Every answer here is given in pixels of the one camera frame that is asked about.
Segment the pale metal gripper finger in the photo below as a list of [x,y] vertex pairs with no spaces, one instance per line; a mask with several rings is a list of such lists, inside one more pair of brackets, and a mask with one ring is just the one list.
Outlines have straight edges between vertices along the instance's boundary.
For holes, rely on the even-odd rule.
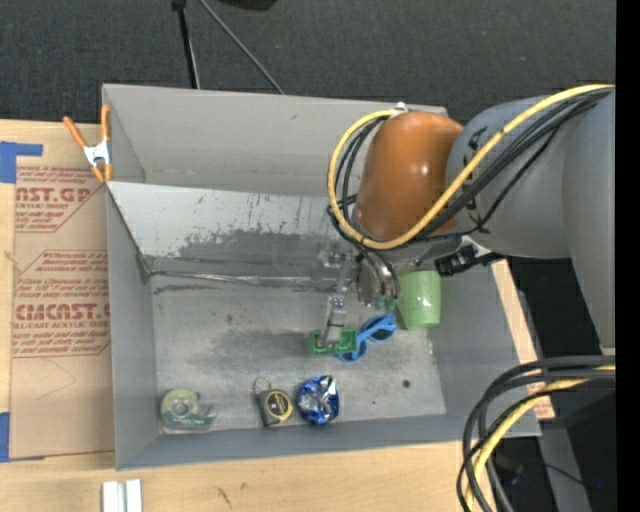
[[346,317],[344,297],[342,295],[332,296],[328,301],[323,330],[323,344],[325,346],[333,346],[340,342]]
[[345,292],[351,281],[352,265],[351,252],[330,249],[320,256],[320,282],[331,292]]

